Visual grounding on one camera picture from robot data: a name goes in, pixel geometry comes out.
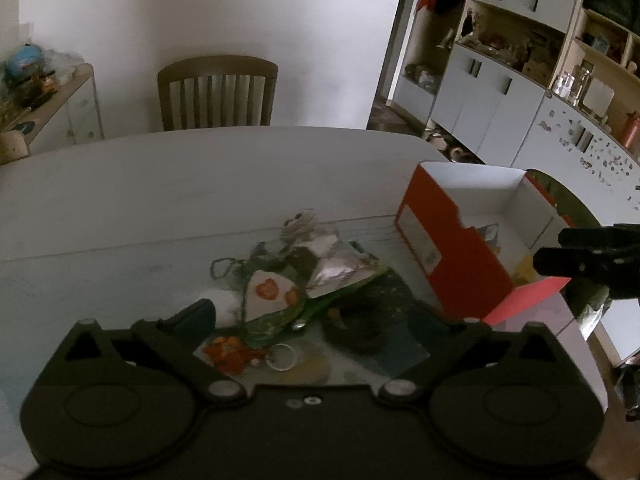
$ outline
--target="box label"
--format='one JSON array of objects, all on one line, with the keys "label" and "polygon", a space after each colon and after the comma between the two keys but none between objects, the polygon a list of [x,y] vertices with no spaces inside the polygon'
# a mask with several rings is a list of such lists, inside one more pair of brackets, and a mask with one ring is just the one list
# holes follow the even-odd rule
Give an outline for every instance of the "box label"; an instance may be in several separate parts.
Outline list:
[{"label": "box label", "polygon": [[402,229],[424,272],[431,274],[442,260],[442,254],[409,206],[402,209],[398,227]]}]

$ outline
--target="open box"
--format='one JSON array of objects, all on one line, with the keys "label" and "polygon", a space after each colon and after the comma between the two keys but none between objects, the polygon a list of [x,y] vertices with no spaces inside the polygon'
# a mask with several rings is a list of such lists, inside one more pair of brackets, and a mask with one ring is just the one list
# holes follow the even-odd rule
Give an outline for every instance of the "open box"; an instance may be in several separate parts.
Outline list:
[{"label": "open box", "polygon": [[[424,162],[415,170],[396,225],[443,311],[497,324],[559,292],[568,278],[515,286],[527,255],[558,246],[568,227],[522,170]],[[498,224],[494,253],[476,228]]]}]

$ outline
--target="tabletop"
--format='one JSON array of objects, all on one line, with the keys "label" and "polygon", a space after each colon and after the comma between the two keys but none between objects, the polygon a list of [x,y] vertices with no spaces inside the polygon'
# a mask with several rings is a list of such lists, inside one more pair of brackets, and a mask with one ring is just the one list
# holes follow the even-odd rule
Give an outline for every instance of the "tabletop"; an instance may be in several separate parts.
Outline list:
[{"label": "tabletop", "polygon": [[416,165],[446,160],[418,137],[250,126],[84,144],[0,167],[0,261],[395,214]]}]

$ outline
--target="wooden shelf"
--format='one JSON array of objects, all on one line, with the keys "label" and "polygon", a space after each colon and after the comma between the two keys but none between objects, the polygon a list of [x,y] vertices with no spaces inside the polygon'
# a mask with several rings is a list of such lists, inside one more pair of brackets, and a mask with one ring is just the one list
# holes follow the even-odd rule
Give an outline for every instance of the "wooden shelf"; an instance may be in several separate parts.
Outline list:
[{"label": "wooden shelf", "polygon": [[631,34],[636,39],[636,41],[640,41],[640,36],[638,36],[636,33],[632,32],[628,28],[623,27],[619,23],[614,22],[612,19],[597,13],[595,10],[584,9],[584,13],[592,22],[597,23],[603,27],[614,28],[618,32],[623,34]]},{"label": "wooden shelf", "polygon": [[628,72],[622,65],[620,65],[620,63],[616,62],[610,57],[605,56],[599,50],[594,49],[592,46],[587,45],[586,43],[584,43],[582,40],[579,40],[578,38],[574,38],[574,43],[577,44],[584,51],[585,54],[588,54],[589,56],[591,56],[592,59],[595,58],[596,60],[599,60],[600,62],[605,63],[612,70],[615,70],[616,74],[622,75],[629,82],[640,86],[640,78],[635,76],[631,72]]}]

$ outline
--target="cabinet handle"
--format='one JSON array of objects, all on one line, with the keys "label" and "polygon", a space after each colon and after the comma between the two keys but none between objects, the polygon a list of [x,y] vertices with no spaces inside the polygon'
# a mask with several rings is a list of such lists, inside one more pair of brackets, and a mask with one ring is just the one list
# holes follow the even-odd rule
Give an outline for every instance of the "cabinet handle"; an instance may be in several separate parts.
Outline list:
[{"label": "cabinet handle", "polygon": [[578,150],[580,150],[583,153],[586,153],[587,150],[589,149],[589,146],[591,145],[591,141],[593,140],[593,134],[590,132],[587,132],[586,134],[583,135],[583,139],[580,140],[580,146],[578,146]]},{"label": "cabinet handle", "polygon": [[572,137],[574,138],[574,146],[578,146],[580,141],[582,140],[582,136],[586,133],[587,128],[584,126],[578,126],[575,131],[572,133]]}]

